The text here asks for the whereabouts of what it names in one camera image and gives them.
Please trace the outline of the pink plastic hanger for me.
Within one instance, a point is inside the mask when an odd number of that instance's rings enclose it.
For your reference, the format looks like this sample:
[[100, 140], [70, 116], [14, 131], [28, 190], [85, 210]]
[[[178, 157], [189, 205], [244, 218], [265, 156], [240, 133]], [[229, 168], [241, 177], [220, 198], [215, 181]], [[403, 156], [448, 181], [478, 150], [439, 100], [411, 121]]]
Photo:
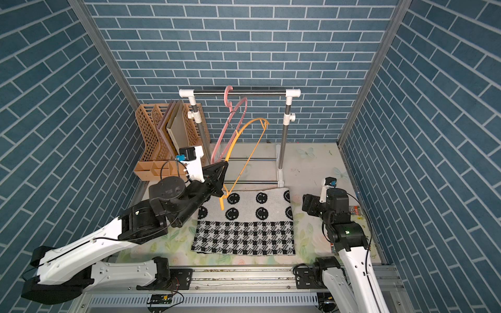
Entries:
[[235, 140], [236, 135], [237, 135], [238, 131], [240, 130], [241, 125], [242, 125], [243, 120], [244, 120], [244, 117], [247, 113], [248, 99], [246, 97], [240, 99], [239, 102], [235, 106], [233, 106], [232, 102], [228, 100], [229, 92], [231, 92], [232, 90], [233, 90], [232, 86], [227, 86], [224, 90], [224, 96], [223, 96], [224, 105], [229, 109], [230, 113], [229, 113], [228, 119], [226, 120], [226, 122], [223, 126], [223, 130], [221, 131], [221, 133], [219, 135], [218, 141], [215, 144], [214, 150], [212, 152], [211, 164], [220, 162], [220, 160], [223, 158], [223, 156], [225, 156], [227, 154], [227, 152], [229, 150], [229, 146], [226, 146], [224, 148], [224, 150], [222, 152], [220, 152], [220, 145], [223, 142], [224, 135], [226, 134], [227, 129], [231, 125], [231, 121], [234, 118], [234, 116], [237, 113], [241, 113], [240, 120], [239, 120], [236, 128], [234, 129], [232, 136], [229, 140], [230, 143], [232, 143]]

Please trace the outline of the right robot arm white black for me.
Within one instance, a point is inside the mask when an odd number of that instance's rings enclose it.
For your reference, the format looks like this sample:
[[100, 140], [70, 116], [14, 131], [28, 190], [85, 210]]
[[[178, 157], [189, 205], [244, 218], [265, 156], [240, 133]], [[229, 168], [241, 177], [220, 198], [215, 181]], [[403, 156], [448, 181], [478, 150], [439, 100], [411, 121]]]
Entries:
[[319, 196], [303, 196], [302, 210], [322, 220], [341, 258], [322, 257], [313, 263], [314, 280], [328, 289], [339, 311], [389, 312], [369, 258], [370, 242], [362, 227], [351, 221], [348, 193], [323, 186]]

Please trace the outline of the smiley face knit scarf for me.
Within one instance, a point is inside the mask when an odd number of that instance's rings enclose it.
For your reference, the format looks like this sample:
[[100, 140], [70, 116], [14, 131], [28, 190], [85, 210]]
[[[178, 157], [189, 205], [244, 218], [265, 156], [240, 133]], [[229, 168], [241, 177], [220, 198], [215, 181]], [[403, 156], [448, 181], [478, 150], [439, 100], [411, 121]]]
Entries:
[[292, 222], [287, 188], [237, 190], [228, 198], [210, 197], [198, 209], [201, 222]]

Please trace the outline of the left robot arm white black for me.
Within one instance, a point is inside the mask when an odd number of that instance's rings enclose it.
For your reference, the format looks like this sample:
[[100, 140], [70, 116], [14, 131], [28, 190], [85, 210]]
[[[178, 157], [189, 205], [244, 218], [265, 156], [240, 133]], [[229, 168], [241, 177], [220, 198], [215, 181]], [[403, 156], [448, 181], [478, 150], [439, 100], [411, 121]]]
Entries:
[[34, 277], [23, 284], [24, 299], [56, 305], [92, 289], [132, 288], [168, 290], [173, 286], [167, 258], [155, 257], [129, 266], [105, 262], [181, 228], [210, 197], [223, 195], [226, 161], [205, 167], [189, 161], [189, 182], [168, 176], [150, 186], [150, 197], [129, 207], [101, 229], [60, 248], [40, 246], [33, 251]]

